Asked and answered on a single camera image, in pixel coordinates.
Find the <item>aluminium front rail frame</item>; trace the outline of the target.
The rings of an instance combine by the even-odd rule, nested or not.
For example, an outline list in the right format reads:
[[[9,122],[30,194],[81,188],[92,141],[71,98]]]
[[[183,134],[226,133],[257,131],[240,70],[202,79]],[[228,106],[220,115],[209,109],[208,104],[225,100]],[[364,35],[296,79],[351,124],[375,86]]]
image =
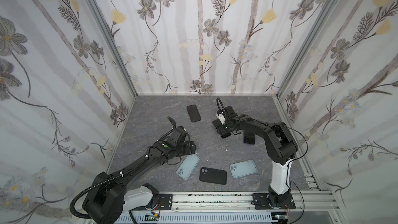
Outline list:
[[[153,210],[155,196],[172,194],[170,211]],[[137,224],[133,213],[260,213],[267,212],[271,224],[345,224],[346,220],[335,197],[329,191],[293,191],[291,193],[296,209],[270,210],[255,209],[251,204],[253,194],[267,192],[156,192],[148,188],[131,190],[125,196],[127,206],[114,224]]]

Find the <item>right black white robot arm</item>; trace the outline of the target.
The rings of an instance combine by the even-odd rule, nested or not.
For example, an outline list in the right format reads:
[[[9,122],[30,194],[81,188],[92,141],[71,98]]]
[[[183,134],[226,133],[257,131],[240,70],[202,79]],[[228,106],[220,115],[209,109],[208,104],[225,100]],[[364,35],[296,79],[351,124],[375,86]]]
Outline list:
[[[264,140],[266,152],[273,162],[268,205],[274,209],[286,206],[291,197],[290,166],[298,151],[298,145],[286,124],[267,123],[245,114],[238,115],[231,106],[218,109],[216,116],[217,120],[213,124],[222,138],[242,131]]]

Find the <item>black phone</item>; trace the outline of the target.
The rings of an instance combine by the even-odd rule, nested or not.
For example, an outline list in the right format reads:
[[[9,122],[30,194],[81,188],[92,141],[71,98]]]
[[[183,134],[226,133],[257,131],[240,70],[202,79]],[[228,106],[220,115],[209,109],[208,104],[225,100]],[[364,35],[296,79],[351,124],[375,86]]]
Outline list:
[[[237,113],[235,112],[233,107],[230,105],[230,106],[227,106],[224,108],[224,116],[226,119],[230,120],[232,118],[237,117]]]
[[[244,144],[254,145],[255,144],[255,135],[250,132],[244,132]]]

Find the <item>black phone case front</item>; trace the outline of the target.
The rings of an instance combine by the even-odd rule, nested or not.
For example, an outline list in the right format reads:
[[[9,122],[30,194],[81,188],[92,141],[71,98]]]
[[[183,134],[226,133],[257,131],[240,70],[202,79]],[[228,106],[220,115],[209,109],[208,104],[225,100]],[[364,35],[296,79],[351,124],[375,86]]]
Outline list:
[[[200,169],[199,180],[211,184],[226,185],[227,171],[202,167]]]

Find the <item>black phone case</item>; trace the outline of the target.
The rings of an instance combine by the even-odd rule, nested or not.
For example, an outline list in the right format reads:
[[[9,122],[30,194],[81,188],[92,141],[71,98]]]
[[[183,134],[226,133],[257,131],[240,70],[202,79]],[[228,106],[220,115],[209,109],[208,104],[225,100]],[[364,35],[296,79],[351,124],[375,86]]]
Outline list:
[[[196,105],[187,106],[187,112],[191,122],[201,121],[202,118]]]
[[[226,185],[227,171],[202,167],[200,169],[199,180],[211,184]]]

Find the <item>small green circuit board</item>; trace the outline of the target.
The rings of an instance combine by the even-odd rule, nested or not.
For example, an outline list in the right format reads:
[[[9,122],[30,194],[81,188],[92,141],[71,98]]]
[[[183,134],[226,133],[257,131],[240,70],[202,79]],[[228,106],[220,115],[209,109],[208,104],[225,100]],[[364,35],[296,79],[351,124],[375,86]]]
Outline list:
[[[146,222],[158,222],[160,219],[159,214],[146,214],[144,221]]]

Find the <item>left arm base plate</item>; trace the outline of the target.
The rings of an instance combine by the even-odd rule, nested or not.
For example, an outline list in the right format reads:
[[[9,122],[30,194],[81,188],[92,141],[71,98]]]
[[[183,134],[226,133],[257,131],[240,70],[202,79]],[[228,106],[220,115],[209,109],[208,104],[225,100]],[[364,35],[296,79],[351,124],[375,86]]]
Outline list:
[[[153,210],[170,211],[173,204],[172,194],[159,194],[155,196],[155,205]]]

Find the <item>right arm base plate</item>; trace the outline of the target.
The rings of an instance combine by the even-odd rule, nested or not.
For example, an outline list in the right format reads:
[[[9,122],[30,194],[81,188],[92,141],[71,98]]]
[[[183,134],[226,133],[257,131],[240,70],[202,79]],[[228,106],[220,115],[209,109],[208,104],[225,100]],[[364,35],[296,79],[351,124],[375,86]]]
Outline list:
[[[283,195],[271,194],[253,194],[252,205],[255,209],[270,209],[270,210],[288,210],[296,209],[295,202],[290,193]]]

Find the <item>pale blue phone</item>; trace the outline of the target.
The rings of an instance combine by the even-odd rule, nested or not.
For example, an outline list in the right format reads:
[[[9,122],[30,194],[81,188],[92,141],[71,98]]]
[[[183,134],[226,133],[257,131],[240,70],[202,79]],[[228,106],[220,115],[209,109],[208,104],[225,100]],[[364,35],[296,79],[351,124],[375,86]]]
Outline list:
[[[258,168],[253,160],[247,160],[229,165],[233,178],[241,178],[258,173]]]
[[[200,161],[200,157],[196,154],[188,155],[185,160],[182,162],[180,167],[177,169],[176,174],[184,180],[188,180],[188,178],[193,173],[197,164]]]

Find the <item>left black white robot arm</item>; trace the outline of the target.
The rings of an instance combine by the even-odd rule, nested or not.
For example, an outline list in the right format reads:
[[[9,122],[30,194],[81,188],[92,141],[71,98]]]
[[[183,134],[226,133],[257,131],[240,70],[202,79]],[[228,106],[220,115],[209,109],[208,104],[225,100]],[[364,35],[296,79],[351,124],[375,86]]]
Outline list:
[[[147,147],[146,153],[123,169],[100,173],[92,185],[75,196],[69,210],[73,216],[97,224],[113,224],[127,206],[129,187],[147,172],[176,157],[195,154],[197,146],[183,127],[174,127]]]

